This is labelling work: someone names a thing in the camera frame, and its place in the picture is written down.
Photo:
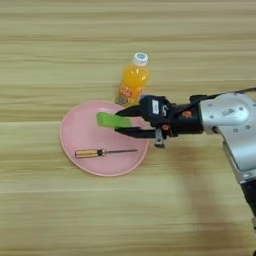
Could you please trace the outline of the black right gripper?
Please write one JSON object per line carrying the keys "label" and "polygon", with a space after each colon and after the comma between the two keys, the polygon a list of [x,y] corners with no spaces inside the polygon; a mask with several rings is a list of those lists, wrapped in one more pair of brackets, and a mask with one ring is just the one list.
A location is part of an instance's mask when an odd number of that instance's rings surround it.
{"label": "black right gripper", "polygon": [[[116,112],[117,116],[139,117],[140,106],[133,105]],[[201,134],[203,132],[200,107],[190,104],[153,103],[149,114],[151,130],[140,127],[117,128],[116,132],[138,139],[154,139],[155,146],[164,147],[164,140],[179,135]]]}

